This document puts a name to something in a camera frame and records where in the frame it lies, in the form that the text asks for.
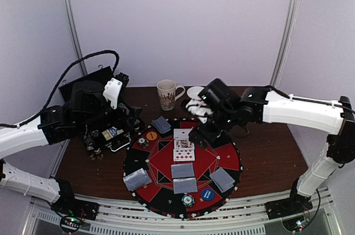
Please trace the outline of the king of diamonds card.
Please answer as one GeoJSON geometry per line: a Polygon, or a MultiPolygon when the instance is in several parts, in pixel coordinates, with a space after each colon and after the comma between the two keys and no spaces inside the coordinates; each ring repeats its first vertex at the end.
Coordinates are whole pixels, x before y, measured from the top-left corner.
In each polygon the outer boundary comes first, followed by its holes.
{"type": "Polygon", "coordinates": [[[174,140],[174,149],[182,150],[182,149],[193,149],[195,146],[192,142],[185,139],[175,139],[174,140]]]}

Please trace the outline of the black poker chip case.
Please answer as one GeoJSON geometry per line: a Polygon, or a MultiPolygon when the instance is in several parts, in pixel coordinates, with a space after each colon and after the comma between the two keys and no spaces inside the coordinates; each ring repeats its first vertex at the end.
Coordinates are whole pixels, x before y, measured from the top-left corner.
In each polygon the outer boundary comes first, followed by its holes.
{"type": "Polygon", "coordinates": [[[142,108],[123,99],[128,82],[128,75],[114,76],[111,67],[105,67],[59,88],[65,105],[79,118],[77,137],[91,158],[105,149],[117,152],[130,146],[145,126],[142,108]]]}

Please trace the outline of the right aluminium frame post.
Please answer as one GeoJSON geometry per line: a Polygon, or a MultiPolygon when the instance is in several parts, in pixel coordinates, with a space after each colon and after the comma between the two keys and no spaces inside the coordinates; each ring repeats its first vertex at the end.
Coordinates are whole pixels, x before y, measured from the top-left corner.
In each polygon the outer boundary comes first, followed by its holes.
{"type": "Polygon", "coordinates": [[[299,0],[289,0],[286,14],[285,25],[281,37],[280,47],[273,69],[270,85],[278,87],[281,82],[283,69],[286,64],[288,50],[291,45],[291,33],[297,18],[299,0]]]}

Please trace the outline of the ace of diamonds card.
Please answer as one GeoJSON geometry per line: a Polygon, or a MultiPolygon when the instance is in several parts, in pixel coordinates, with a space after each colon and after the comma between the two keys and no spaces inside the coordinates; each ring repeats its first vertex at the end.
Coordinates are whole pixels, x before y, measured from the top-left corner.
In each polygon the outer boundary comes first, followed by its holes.
{"type": "Polygon", "coordinates": [[[174,139],[175,140],[188,140],[189,133],[192,131],[192,128],[189,129],[174,129],[174,139]]]}

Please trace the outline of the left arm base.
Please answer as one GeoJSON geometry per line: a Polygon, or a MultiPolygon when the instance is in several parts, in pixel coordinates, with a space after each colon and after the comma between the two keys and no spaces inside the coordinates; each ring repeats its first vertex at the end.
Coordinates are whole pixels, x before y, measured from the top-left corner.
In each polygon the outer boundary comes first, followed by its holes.
{"type": "Polygon", "coordinates": [[[99,209],[98,203],[75,197],[60,197],[56,202],[47,204],[59,216],[59,227],[66,234],[79,231],[85,225],[85,220],[96,220],[99,209]]]}

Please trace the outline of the blue playing card deck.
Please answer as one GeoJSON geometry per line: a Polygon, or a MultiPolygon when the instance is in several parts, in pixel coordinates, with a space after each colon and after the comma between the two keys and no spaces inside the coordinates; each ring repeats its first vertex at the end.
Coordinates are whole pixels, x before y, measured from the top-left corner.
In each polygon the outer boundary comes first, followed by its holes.
{"type": "Polygon", "coordinates": [[[148,172],[143,168],[140,168],[127,176],[124,176],[123,181],[128,191],[135,191],[140,187],[152,183],[148,172]]]}

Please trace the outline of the boxed card deck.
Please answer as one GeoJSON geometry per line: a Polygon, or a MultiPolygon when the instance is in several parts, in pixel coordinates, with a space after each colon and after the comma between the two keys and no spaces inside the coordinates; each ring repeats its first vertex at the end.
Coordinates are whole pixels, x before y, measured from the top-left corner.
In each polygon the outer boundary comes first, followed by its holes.
{"type": "Polygon", "coordinates": [[[106,139],[106,141],[109,141],[113,139],[114,137],[117,137],[118,135],[122,134],[124,132],[123,129],[117,129],[116,127],[112,126],[109,127],[108,129],[104,130],[102,132],[102,135],[106,139]]]}

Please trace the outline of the round poker mat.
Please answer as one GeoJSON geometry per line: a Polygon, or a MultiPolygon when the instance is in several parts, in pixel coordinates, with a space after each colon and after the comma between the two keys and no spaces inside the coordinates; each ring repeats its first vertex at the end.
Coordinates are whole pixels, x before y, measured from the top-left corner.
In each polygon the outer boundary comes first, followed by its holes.
{"type": "Polygon", "coordinates": [[[127,189],[147,209],[163,216],[188,219],[224,205],[237,190],[242,172],[239,150],[223,132],[206,148],[178,150],[174,132],[192,130],[192,118],[169,119],[160,133],[152,125],[138,133],[123,164],[127,189]]]}

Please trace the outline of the white orange bowl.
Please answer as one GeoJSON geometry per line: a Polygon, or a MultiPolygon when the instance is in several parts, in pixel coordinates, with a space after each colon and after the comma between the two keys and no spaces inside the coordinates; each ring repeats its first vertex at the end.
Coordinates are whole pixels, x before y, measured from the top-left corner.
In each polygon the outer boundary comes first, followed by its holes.
{"type": "Polygon", "coordinates": [[[201,98],[199,97],[199,93],[203,91],[203,89],[204,87],[202,86],[192,86],[188,88],[186,93],[190,99],[201,100],[201,98]]]}

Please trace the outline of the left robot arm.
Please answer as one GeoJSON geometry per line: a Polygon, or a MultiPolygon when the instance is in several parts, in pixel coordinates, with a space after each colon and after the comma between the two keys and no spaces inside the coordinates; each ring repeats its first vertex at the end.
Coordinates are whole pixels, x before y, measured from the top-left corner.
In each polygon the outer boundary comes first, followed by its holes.
{"type": "Polygon", "coordinates": [[[35,196],[58,205],[68,215],[80,204],[68,181],[39,177],[17,169],[4,158],[38,146],[54,145],[81,137],[88,146],[112,148],[119,140],[131,143],[131,135],[142,125],[141,108],[122,99],[126,83],[111,75],[106,83],[76,80],[64,105],[50,106],[51,98],[29,119],[1,124],[1,188],[35,196]]]}

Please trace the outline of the blue small blind button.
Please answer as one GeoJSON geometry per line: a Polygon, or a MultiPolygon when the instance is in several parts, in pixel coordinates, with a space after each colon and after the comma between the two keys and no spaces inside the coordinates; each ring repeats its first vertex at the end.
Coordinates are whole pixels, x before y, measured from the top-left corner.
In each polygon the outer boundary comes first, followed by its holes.
{"type": "Polygon", "coordinates": [[[200,196],[203,201],[212,201],[215,198],[215,193],[212,189],[205,188],[201,191],[200,196]]]}

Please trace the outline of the poker chip stack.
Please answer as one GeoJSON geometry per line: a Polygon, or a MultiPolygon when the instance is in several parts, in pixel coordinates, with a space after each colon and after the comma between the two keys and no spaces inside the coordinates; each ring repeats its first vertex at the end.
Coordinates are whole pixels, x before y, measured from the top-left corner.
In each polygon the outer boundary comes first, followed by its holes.
{"type": "Polygon", "coordinates": [[[195,204],[195,199],[192,195],[185,194],[182,196],[181,202],[186,208],[191,208],[195,204]]]}
{"type": "Polygon", "coordinates": [[[149,147],[149,141],[146,138],[140,137],[138,139],[138,145],[142,148],[142,149],[147,149],[149,147]]]}

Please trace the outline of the left aluminium frame post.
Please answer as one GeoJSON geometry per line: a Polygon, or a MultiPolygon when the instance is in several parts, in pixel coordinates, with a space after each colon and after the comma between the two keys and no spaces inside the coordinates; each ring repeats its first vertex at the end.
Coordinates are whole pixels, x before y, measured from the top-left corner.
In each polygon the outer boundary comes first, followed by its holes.
{"type": "Polygon", "coordinates": [[[64,1],[65,11],[67,15],[67,21],[69,24],[70,37],[75,51],[75,56],[76,59],[79,60],[80,58],[83,57],[83,55],[82,55],[82,49],[79,42],[77,28],[75,25],[72,2],[71,0],[63,0],[63,1],[64,1]]]}

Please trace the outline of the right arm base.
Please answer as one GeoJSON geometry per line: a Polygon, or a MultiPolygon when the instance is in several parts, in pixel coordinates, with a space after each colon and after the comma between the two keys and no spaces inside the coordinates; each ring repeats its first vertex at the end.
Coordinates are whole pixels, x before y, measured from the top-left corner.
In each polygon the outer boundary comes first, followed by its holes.
{"type": "Polygon", "coordinates": [[[269,219],[280,218],[285,230],[295,234],[302,232],[311,221],[310,201],[291,201],[289,198],[271,201],[265,204],[269,219]]]}

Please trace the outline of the beige patterned mug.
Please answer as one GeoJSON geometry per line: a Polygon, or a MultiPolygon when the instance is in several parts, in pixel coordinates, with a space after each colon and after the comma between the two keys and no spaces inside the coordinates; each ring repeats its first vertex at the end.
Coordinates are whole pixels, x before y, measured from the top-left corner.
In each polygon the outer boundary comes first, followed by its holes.
{"type": "Polygon", "coordinates": [[[159,103],[161,109],[164,111],[173,110],[177,99],[182,97],[186,92],[184,86],[178,85],[176,82],[169,79],[159,81],[156,87],[159,103]]]}

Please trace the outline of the aluminium frame post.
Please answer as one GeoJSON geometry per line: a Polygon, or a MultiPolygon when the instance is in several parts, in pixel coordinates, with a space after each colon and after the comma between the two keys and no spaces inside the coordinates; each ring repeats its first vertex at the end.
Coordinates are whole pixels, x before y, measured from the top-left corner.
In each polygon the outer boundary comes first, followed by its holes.
{"type": "Polygon", "coordinates": [[[281,37],[280,47],[273,69],[270,85],[278,87],[281,82],[283,69],[286,64],[288,50],[291,45],[291,33],[297,18],[299,0],[289,0],[286,14],[285,25],[281,37]]]}
{"type": "Polygon", "coordinates": [[[67,21],[69,24],[70,37],[75,51],[75,56],[76,59],[79,60],[80,58],[83,57],[83,55],[82,55],[82,49],[79,42],[77,28],[75,25],[72,2],[71,0],[63,0],[63,1],[64,1],[65,11],[67,15],[67,21]]]}

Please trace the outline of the diamonds number card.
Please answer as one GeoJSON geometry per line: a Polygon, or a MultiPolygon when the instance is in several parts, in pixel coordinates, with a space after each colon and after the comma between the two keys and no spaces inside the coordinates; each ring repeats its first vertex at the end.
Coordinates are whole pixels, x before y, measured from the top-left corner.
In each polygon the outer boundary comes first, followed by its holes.
{"type": "Polygon", "coordinates": [[[194,149],[174,149],[173,150],[174,162],[188,162],[195,161],[194,149]]]}

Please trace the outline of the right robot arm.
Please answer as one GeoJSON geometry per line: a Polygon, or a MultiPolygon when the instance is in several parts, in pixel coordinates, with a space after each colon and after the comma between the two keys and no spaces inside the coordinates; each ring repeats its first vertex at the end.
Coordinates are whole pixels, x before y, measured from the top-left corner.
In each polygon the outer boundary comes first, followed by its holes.
{"type": "Polygon", "coordinates": [[[282,123],[308,127],[327,133],[326,148],[303,175],[295,180],[284,208],[297,213],[340,166],[354,160],[354,110],[348,97],[318,100],[288,95],[271,85],[247,88],[237,95],[219,78],[184,100],[181,106],[199,118],[189,139],[203,146],[213,143],[234,126],[243,129],[252,123],[282,123]]]}

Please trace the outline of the orange big blind button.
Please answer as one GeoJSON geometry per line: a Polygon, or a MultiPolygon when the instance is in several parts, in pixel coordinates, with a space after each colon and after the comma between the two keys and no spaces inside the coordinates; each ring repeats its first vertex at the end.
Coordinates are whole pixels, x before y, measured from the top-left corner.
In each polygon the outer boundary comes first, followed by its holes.
{"type": "Polygon", "coordinates": [[[158,134],[154,131],[149,131],[147,134],[146,134],[146,138],[149,140],[149,141],[155,141],[157,138],[158,138],[158,134]]]}

